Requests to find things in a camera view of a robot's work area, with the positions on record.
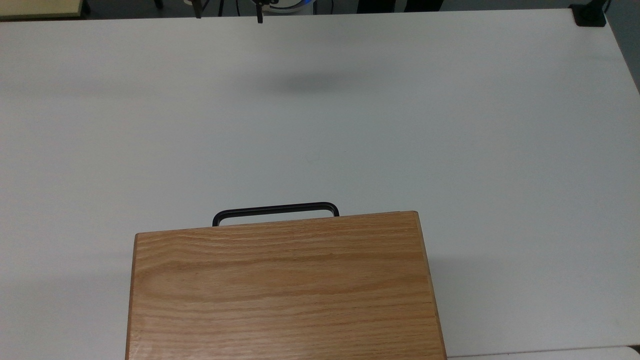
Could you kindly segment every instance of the white table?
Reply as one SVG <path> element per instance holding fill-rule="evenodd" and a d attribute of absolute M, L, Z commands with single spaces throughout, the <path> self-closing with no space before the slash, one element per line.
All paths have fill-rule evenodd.
<path fill-rule="evenodd" d="M 420 213 L 450 356 L 640 343 L 640 97 L 608 27 L 30 22 L 0 47 L 3 359 L 121 359 L 136 233 L 318 200 Z"/>
<path fill-rule="evenodd" d="M 640 355 L 628 347 L 588 348 L 541 352 L 521 352 L 485 356 L 465 356 L 463 360 L 640 360 Z"/>

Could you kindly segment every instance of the gray floor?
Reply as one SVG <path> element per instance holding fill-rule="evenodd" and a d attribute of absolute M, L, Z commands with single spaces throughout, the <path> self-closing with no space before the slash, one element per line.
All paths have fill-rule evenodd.
<path fill-rule="evenodd" d="M 234 0 L 225 0 L 223 16 L 237 16 Z M 238 0 L 241 15 L 255 16 L 250 0 Z M 331 0 L 317 0 L 319 13 L 329 13 Z M 358 0 L 334 0 L 334 13 L 355 13 Z M 588 0 L 445 0 L 441 11 L 566 8 Z M 149 17 L 192 17 L 193 8 L 183 0 L 164 0 L 164 9 L 156 9 L 153 0 L 89 0 L 89 19 L 135 19 Z M 211 0 L 204 16 L 216 16 L 220 0 Z M 401 11 L 406 0 L 397 0 Z M 640 88 L 640 0 L 612 0 L 607 13 L 631 75 Z"/>

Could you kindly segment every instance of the wooden lid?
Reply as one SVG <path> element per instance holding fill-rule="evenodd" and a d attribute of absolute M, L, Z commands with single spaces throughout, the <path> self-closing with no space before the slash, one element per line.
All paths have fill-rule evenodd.
<path fill-rule="evenodd" d="M 446 359 L 416 212 L 141 233 L 127 359 Z"/>

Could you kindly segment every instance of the oak wood grain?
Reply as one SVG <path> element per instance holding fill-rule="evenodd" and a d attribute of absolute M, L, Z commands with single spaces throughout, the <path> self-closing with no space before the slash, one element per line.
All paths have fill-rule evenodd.
<path fill-rule="evenodd" d="M 445 359 L 417 213 L 136 236 L 127 359 Z"/>

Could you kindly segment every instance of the metal handle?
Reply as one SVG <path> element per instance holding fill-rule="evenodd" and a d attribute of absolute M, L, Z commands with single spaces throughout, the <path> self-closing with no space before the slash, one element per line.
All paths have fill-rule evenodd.
<path fill-rule="evenodd" d="M 213 217 L 213 225 L 218 226 L 226 218 L 250 217 L 255 215 L 297 213 L 299 211 L 329 210 L 335 217 L 339 217 L 338 207 L 331 202 L 308 202 L 305 204 L 263 206 L 260 208 L 244 208 L 220 211 Z"/>

